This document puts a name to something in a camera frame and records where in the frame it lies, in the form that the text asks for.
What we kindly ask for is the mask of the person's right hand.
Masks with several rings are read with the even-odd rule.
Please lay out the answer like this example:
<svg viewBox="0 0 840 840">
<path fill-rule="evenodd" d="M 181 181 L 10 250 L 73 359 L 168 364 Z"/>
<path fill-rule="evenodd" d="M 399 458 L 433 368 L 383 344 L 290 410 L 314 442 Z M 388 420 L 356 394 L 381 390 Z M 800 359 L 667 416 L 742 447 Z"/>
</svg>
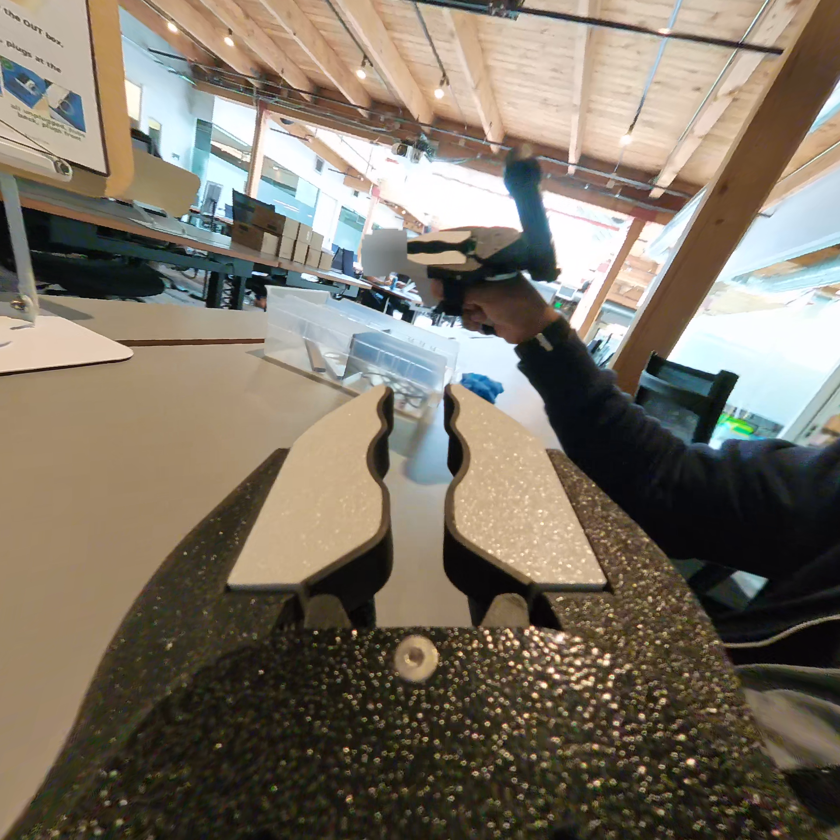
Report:
<svg viewBox="0 0 840 840">
<path fill-rule="evenodd" d="M 507 343 L 519 345 L 536 338 L 561 315 L 529 280 L 517 276 L 468 287 L 460 319 L 468 331 L 484 333 L 492 329 Z"/>
</svg>

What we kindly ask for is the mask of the black wristwatch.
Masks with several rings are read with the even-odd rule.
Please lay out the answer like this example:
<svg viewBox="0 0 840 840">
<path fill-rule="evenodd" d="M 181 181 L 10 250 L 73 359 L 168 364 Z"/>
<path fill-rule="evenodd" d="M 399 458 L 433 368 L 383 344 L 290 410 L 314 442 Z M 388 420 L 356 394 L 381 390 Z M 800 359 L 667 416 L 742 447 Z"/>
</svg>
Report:
<svg viewBox="0 0 840 840">
<path fill-rule="evenodd" d="M 530 339 L 528 345 L 541 352 L 551 353 L 575 338 L 576 335 L 566 318 L 559 316 L 548 322 L 540 332 Z"/>
</svg>

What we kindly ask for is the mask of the clear plastic bin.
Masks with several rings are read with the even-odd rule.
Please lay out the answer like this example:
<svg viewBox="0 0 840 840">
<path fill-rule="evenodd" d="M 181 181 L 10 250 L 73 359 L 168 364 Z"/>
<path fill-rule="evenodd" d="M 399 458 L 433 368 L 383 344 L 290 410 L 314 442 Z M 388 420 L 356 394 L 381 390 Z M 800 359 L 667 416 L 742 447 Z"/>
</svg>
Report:
<svg viewBox="0 0 840 840">
<path fill-rule="evenodd" d="M 432 413 L 440 403 L 447 384 L 453 381 L 457 367 L 459 345 L 454 339 L 442 338 L 433 332 L 420 329 L 409 322 L 391 315 L 336 300 L 327 292 L 281 287 L 269 289 L 267 301 L 267 327 L 265 356 L 328 385 L 360 395 L 378 386 L 392 390 L 394 407 L 407 417 L 422 418 Z M 349 352 L 350 339 L 356 332 L 378 331 L 417 344 L 427 350 L 442 354 L 447 361 L 444 390 L 439 393 L 406 392 L 393 389 L 378 377 L 373 382 L 362 378 L 354 384 L 342 382 L 344 366 Z M 316 342 L 329 366 L 327 374 L 311 371 L 305 340 Z"/>
</svg>

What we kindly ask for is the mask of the stack of cardboard boxes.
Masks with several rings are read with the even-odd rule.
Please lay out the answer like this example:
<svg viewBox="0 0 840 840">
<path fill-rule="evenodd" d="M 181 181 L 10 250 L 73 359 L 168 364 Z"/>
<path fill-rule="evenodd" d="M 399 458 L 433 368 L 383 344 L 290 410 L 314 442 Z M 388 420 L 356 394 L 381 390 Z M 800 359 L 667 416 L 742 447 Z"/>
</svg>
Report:
<svg viewBox="0 0 840 840">
<path fill-rule="evenodd" d="M 276 227 L 264 230 L 233 222 L 232 243 L 268 257 L 294 261 L 319 270 L 332 267 L 333 252 L 323 247 L 323 237 L 309 225 L 277 213 Z"/>
</svg>

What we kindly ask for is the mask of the person's torso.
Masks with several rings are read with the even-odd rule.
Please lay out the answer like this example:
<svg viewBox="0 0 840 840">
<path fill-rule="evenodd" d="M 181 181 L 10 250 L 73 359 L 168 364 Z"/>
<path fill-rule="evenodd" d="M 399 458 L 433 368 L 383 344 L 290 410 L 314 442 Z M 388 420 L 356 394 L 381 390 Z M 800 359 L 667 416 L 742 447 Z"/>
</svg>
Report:
<svg viewBox="0 0 840 840">
<path fill-rule="evenodd" d="M 704 598 L 764 751 L 804 801 L 838 810 L 838 586 L 741 610 Z"/>
</svg>

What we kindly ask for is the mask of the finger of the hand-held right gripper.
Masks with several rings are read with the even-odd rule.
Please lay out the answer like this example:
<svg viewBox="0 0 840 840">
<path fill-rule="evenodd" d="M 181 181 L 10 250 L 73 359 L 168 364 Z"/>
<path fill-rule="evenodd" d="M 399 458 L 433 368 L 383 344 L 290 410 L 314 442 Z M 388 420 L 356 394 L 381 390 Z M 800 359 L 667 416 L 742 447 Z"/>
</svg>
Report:
<svg viewBox="0 0 840 840">
<path fill-rule="evenodd" d="M 408 276 L 424 303 L 462 307 L 466 289 L 485 280 L 485 267 L 465 251 L 469 243 L 410 243 Z"/>
<path fill-rule="evenodd" d="M 475 254 L 479 241 L 489 227 L 452 228 L 422 234 L 406 241 L 408 255 L 439 255 L 454 251 L 462 255 Z"/>
</svg>

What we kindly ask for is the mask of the black wooden chair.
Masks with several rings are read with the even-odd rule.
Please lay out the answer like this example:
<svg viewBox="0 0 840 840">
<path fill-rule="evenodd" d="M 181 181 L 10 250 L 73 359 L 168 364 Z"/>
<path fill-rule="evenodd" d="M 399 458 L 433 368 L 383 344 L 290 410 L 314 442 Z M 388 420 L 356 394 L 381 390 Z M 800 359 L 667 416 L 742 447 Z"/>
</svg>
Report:
<svg viewBox="0 0 840 840">
<path fill-rule="evenodd" d="M 739 381 L 730 371 L 709 373 L 652 353 L 634 403 L 686 444 L 708 444 Z"/>
</svg>

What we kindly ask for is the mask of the rounded beige board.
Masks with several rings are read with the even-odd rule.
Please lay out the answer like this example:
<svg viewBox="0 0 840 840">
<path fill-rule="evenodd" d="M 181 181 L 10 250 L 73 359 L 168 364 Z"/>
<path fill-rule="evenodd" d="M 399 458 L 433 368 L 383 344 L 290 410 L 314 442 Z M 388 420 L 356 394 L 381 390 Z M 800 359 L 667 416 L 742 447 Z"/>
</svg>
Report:
<svg viewBox="0 0 840 840">
<path fill-rule="evenodd" d="M 172 217 L 182 217 L 195 205 L 200 192 L 198 175 L 141 150 L 133 150 L 133 179 L 108 197 L 159 208 Z"/>
</svg>

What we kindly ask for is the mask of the white document stand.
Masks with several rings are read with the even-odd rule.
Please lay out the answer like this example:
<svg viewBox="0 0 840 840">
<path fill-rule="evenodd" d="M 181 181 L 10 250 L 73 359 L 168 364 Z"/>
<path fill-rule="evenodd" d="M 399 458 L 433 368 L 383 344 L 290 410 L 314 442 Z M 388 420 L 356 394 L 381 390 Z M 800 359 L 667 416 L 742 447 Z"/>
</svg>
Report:
<svg viewBox="0 0 840 840">
<path fill-rule="evenodd" d="M 29 149 L 16 141 L 1 140 L 2 199 L 17 279 L 16 293 L 8 303 L 11 313 L 2 315 L 2 375 L 131 359 L 130 347 L 77 322 L 41 314 L 16 172 L 40 175 L 62 185 L 70 183 L 73 176 L 70 164 L 52 153 Z"/>
</svg>

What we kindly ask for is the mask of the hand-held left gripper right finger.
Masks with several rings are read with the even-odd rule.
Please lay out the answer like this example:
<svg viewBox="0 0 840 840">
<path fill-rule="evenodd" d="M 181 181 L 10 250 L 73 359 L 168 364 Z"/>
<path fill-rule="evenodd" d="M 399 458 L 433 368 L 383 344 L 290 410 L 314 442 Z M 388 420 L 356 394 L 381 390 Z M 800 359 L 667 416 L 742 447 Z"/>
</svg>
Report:
<svg viewBox="0 0 840 840">
<path fill-rule="evenodd" d="M 494 601 L 549 625 L 549 598 L 608 595 L 608 580 L 543 442 L 460 384 L 444 395 L 444 571 L 483 623 Z"/>
</svg>

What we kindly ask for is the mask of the brown office desk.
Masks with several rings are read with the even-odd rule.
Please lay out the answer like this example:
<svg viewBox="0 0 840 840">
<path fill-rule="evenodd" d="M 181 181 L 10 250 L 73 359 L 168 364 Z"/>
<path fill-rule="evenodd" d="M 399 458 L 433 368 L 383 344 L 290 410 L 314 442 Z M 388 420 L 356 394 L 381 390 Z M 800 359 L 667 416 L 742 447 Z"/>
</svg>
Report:
<svg viewBox="0 0 840 840">
<path fill-rule="evenodd" d="M 242 309 L 252 277 L 270 286 L 324 288 L 340 296 L 350 288 L 373 288 L 368 281 L 267 255 L 233 244 L 230 237 L 109 199 L 48 191 L 26 182 L 21 204 L 37 251 L 203 271 L 208 308 Z"/>
</svg>

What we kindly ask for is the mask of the black office chair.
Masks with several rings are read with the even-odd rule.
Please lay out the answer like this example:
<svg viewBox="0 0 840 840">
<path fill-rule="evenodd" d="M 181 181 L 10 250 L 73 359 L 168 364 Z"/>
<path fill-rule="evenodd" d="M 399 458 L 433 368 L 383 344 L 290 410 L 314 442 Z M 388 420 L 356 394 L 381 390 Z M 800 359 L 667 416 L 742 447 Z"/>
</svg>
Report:
<svg viewBox="0 0 840 840">
<path fill-rule="evenodd" d="M 148 264 L 116 259 L 35 253 L 32 264 L 42 286 L 60 287 L 78 298 L 135 300 L 165 291 L 164 277 Z"/>
</svg>

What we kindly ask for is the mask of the black computer screen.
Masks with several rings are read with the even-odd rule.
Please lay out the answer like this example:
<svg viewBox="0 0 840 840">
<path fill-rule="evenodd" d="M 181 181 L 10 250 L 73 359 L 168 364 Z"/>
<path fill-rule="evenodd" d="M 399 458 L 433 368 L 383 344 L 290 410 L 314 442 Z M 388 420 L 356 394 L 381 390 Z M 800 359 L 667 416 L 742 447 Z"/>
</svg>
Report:
<svg viewBox="0 0 840 840">
<path fill-rule="evenodd" d="M 277 226 L 277 212 L 272 205 L 236 190 L 232 191 L 232 218 L 238 224 L 270 230 Z"/>
</svg>

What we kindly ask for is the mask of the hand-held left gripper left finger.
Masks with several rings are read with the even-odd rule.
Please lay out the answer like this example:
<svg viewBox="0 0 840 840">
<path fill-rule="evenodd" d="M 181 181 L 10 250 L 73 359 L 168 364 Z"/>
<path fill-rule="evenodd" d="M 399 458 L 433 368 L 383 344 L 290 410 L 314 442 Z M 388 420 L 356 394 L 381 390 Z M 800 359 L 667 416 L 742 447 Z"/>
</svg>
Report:
<svg viewBox="0 0 840 840">
<path fill-rule="evenodd" d="M 227 578 L 235 593 L 338 602 L 375 625 L 393 567 L 390 466 L 394 392 L 376 385 L 323 416 L 285 453 Z"/>
</svg>

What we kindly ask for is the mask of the person's right forearm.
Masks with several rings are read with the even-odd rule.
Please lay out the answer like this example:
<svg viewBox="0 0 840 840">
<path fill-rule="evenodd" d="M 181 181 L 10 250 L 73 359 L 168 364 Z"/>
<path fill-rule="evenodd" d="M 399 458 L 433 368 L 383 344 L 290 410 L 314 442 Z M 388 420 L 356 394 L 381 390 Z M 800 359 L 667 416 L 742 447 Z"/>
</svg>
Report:
<svg viewBox="0 0 840 840">
<path fill-rule="evenodd" d="M 565 454 L 671 559 L 756 574 L 780 592 L 838 585 L 838 443 L 686 444 L 578 338 L 551 353 L 529 342 L 516 352 Z"/>
</svg>

